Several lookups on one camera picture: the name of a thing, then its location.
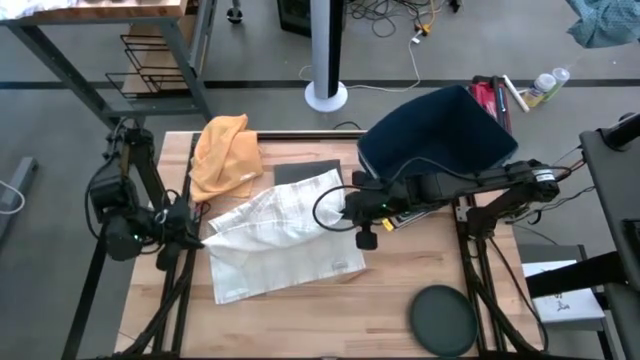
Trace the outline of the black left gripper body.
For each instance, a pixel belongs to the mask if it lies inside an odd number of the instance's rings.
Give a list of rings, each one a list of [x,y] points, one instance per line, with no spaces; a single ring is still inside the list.
[[[158,211],[154,217],[158,227],[158,243],[177,243],[182,249],[189,247],[191,239],[198,239],[191,231],[191,211],[187,200],[176,197],[174,202]]]

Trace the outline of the grey kitchen towel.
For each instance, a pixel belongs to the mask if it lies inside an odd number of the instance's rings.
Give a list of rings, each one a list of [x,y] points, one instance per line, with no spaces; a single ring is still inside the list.
[[[331,159],[275,165],[274,184],[305,184],[319,189],[343,185],[341,163],[338,159]]]

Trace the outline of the white towel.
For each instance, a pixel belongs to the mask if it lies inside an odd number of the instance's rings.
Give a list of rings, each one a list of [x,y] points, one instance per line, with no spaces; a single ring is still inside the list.
[[[215,303],[239,300],[366,268],[346,225],[342,185],[270,187],[208,221],[204,240]]]

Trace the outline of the orange towel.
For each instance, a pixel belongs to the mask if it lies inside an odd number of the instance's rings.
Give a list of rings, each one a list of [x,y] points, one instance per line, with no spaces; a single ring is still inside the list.
[[[219,196],[247,198],[263,174],[256,131],[248,116],[217,116],[202,130],[191,158],[190,193],[196,203]]]

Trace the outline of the navy white striped fabric bin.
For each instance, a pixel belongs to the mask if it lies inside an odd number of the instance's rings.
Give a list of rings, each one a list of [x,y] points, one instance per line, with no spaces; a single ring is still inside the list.
[[[463,174],[504,164],[518,143],[462,86],[421,95],[391,111],[357,141],[369,176],[391,179],[438,172]]]

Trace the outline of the black aluminium crossbar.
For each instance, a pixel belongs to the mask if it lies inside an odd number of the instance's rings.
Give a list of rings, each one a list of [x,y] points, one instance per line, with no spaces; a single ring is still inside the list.
[[[358,140],[365,130],[290,130],[257,131],[262,141],[321,141],[321,140]]]

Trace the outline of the dark green round plate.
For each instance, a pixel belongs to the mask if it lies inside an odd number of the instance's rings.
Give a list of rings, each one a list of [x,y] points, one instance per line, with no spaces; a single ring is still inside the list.
[[[466,354],[479,333],[470,301],[446,285],[431,285],[417,292],[409,303],[407,320],[415,341],[438,357]]]

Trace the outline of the red black tool case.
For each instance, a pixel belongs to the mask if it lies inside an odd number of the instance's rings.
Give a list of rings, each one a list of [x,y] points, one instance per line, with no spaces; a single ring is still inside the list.
[[[468,87],[472,97],[509,134],[512,133],[507,89],[503,77],[476,75]]]

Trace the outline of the grey metal beam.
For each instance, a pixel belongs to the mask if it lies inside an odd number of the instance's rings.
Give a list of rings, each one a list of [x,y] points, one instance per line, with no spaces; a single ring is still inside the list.
[[[38,168],[35,158],[24,157],[8,182],[0,179],[0,244],[10,233],[14,218],[25,207],[26,194]]]

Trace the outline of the silver black tower fan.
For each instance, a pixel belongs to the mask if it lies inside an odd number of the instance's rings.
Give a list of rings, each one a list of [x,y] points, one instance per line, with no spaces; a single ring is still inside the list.
[[[345,0],[310,0],[312,64],[305,101],[317,112],[331,113],[348,100],[340,81]]]

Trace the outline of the yellow label bottle white cap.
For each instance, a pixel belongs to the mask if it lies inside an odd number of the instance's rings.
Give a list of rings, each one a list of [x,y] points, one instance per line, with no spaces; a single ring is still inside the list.
[[[522,99],[529,108],[534,108],[555,85],[556,79],[554,76],[548,73],[542,73],[522,95]]]

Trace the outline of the white paper box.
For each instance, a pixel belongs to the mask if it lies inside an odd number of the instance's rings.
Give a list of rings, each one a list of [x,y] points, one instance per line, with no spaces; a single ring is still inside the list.
[[[530,277],[576,263],[576,260],[524,263],[524,275]],[[544,324],[579,320],[599,320],[605,313],[591,289],[580,289],[560,294],[533,298],[533,305]]]

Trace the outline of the green bottle white cap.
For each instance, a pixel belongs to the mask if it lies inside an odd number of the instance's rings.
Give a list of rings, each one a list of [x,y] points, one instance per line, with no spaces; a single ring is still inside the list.
[[[555,78],[556,83],[546,94],[545,101],[549,101],[570,79],[570,72],[562,67],[554,68],[551,75]]]

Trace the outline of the grey desk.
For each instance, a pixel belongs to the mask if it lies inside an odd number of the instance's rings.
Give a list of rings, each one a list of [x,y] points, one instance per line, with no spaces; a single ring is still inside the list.
[[[625,285],[607,285],[613,317],[627,360],[640,360],[640,139],[624,151],[607,146],[598,131],[579,135],[585,160],[596,187],[622,268]]]

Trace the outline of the white crumpled cloth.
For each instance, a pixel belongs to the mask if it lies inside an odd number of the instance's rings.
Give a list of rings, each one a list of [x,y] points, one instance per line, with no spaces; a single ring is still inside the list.
[[[0,0],[0,20],[31,16],[36,12],[66,9],[79,0]]]

